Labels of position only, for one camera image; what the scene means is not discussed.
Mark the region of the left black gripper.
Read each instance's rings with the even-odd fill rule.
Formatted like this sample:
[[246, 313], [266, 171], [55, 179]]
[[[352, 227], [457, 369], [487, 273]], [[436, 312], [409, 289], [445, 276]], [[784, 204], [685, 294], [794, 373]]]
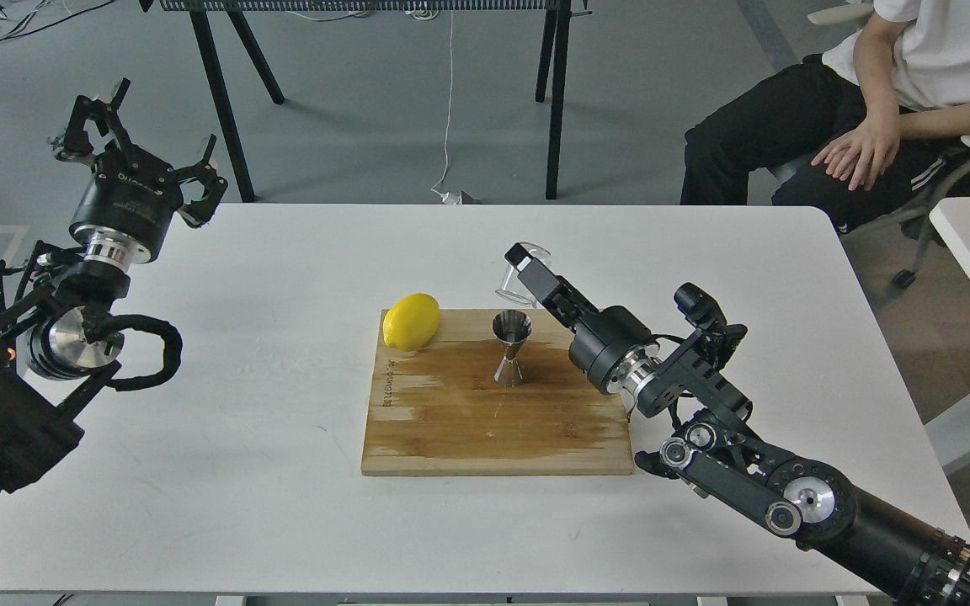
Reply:
[[[156, 173], [128, 173], [127, 168], [137, 168], [137, 146], [120, 122], [118, 110], [130, 85], [130, 79], [120, 80], [109, 101], [78, 95], [66, 127], [49, 143], [56, 160], [81, 162], [93, 168], [91, 181], [69, 226], [73, 241], [88, 244], [99, 229], [116, 231], [134, 242], [140, 253], [135, 258], [137, 263], [150, 263], [161, 252], [174, 211], [189, 227], [200, 229], [211, 222], [228, 183], [211, 160], [218, 141], [215, 134], [205, 138], [199, 161], [169, 170], [173, 183], [159, 183], [159, 177], [169, 168], [162, 161], [155, 164]], [[96, 157], [85, 130], [89, 120], [101, 136], [113, 136], [123, 157]], [[174, 183], [199, 183], [200, 198], [184, 203]]]

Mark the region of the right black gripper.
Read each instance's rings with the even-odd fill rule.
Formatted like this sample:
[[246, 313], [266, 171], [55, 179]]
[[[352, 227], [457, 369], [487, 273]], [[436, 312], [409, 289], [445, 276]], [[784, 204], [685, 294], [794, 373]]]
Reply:
[[638, 395], [657, 369], [658, 338], [627, 308], [593, 306], [565, 277], [554, 274], [551, 254], [528, 242], [516, 242], [505, 261], [544, 310], [573, 331], [569, 358], [600, 394], [624, 391]]

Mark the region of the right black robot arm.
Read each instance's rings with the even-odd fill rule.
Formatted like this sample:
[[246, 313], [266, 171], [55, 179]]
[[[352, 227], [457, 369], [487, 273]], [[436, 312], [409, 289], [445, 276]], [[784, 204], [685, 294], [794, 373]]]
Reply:
[[627, 308], [597, 308], [523, 244], [505, 253], [520, 283], [573, 333], [570, 360], [603, 394], [627, 392], [644, 417], [669, 412], [674, 432], [640, 469], [688, 483], [798, 549], [816, 550], [897, 605], [970, 605], [970, 544], [870, 492], [827, 463], [767, 444], [748, 426], [752, 402], [722, 375], [747, 329], [695, 284], [674, 299], [693, 333], [664, 359], [658, 334]]

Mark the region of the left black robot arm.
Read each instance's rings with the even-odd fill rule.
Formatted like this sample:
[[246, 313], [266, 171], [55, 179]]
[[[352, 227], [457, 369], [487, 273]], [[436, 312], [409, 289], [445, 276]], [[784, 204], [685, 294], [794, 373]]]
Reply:
[[128, 269], [158, 257], [174, 215], [199, 229], [227, 189], [205, 141], [184, 167], [132, 142], [110, 98], [78, 96], [51, 142], [57, 160], [81, 162], [91, 180], [69, 227], [76, 243], [36, 242], [23, 266], [0, 262], [0, 494], [38, 481], [83, 438], [77, 415], [104, 388], [141, 391], [171, 380], [184, 341], [172, 323], [112, 314]]

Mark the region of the person's hand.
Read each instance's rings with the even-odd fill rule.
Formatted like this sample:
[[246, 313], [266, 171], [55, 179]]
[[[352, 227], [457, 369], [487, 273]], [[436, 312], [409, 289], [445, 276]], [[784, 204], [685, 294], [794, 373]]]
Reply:
[[813, 157], [811, 166], [847, 189], [870, 191], [896, 158], [901, 143], [900, 115], [870, 115], [853, 130], [828, 143]]

